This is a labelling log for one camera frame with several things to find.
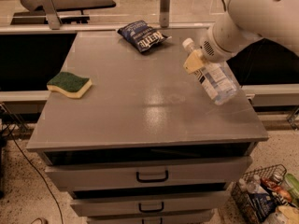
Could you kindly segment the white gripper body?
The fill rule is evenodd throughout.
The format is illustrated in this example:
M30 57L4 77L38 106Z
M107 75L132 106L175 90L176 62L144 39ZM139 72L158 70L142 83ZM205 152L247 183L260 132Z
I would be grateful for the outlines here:
M200 38L200 48L213 63L234 57L247 43L244 32L233 23L217 21Z

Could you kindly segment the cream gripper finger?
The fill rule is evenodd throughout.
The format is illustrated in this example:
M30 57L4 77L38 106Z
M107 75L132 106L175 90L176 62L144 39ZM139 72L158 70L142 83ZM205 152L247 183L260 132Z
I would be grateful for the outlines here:
M202 68L206 63L207 59L203 55L202 51L200 49L196 49L188 56L183 64L183 67L188 74L191 74Z

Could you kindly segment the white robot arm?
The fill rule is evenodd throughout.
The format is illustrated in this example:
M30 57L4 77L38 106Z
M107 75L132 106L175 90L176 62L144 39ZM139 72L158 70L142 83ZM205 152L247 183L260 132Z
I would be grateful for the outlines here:
M263 38L299 55L299 0L226 0L226 11L201 36L199 47L183 41L183 64L192 74L209 63L221 63Z

